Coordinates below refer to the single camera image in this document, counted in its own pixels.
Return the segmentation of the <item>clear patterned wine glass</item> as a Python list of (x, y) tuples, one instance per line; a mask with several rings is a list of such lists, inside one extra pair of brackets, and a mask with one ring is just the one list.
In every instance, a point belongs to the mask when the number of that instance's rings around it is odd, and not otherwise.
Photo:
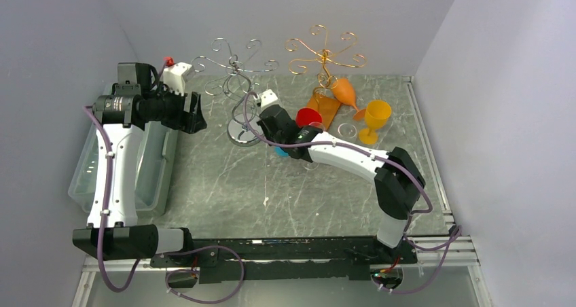
[[(326, 131), (326, 127), (321, 122), (311, 122), (311, 123), (309, 123), (309, 126), (313, 127), (318, 132), (325, 132)], [(307, 171), (315, 170), (318, 167), (319, 167), (318, 162), (304, 162), (304, 168)]]

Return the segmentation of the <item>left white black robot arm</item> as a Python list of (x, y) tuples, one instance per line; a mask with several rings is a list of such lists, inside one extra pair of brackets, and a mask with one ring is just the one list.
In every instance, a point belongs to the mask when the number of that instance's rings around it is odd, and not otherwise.
[(137, 155), (150, 122), (188, 134), (207, 127), (201, 95), (190, 90), (196, 70), (167, 59), (162, 71), (147, 63), (121, 62), (109, 94), (88, 106), (97, 129), (96, 190), (87, 224), (73, 231), (73, 244), (99, 261), (147, 259), (168, 253), (178, 266), (195, 257), (185, 228), (139, 225)]

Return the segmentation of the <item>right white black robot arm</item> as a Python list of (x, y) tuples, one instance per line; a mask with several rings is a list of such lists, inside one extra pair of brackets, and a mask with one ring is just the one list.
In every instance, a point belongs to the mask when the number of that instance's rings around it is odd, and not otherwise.
[(383, 212), (374, 245), (378, 260), (390, 263), (401, 252), (400, 242), (408, 228), (417, 200), (426, 182), (409, 153), (373, 150), (338, 139), (314, 126), (298, 126), (278, 104), (264, 105), (259, 127), (268, 144), (281, 148), (291, 158), (326, 164), (371, 183)]

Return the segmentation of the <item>blue plastic wine glass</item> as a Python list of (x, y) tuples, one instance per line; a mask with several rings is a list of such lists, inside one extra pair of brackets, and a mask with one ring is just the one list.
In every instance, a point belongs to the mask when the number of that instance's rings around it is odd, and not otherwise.
[(280, 157), (289, 157), (289, 154), (285, 151), (283, 151), (283, 149), (281, 147), (275, 147), (274, 151), (280, 156)]

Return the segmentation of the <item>red plastic wine glass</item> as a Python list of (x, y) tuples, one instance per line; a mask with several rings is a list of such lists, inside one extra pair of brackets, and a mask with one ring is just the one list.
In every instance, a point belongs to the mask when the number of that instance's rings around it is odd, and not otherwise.
[(297, 126), (299, 127), (304, 127), (304, 126), (309, 126), (312, 123), (322, 123), (323, 119), (321, 114), (311, 108), (305, 107), (300, 109), (297, 112), (296, 118), (295, 118), (295, 122), (297, 124)]

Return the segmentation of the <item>clear plastic storage box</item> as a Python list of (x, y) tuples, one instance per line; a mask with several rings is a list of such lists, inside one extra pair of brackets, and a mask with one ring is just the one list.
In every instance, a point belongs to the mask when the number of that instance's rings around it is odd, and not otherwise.
[[(159, 122), (149, 122), (140, 145), (132, 151), (136, 158), (128, 170), (139, 217), (160, 216), (165, 212), (178, 134)], [(97, 130), (91, 126), (68, 189), (69, 197), (85, 213), (91, 211), (94, 201), (98, 148)]]

